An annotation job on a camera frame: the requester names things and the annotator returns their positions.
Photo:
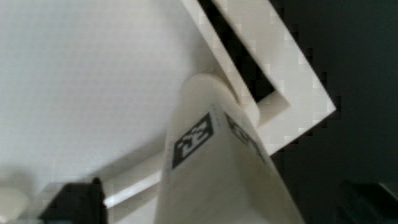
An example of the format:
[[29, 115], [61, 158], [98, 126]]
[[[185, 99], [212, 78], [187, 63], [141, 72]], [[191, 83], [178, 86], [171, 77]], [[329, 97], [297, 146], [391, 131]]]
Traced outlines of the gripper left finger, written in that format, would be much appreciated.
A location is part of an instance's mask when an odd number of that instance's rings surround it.
[[16, 224], [109, 224], [102, 179], [68, 183], [43, 212], [20, 218]]

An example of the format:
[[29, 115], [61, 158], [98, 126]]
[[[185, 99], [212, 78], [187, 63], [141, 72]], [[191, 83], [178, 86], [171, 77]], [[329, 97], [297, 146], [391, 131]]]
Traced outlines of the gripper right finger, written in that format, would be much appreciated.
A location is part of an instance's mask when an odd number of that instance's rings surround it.
[[398, 183], [342, 182], [334, 224], [398, 224]]

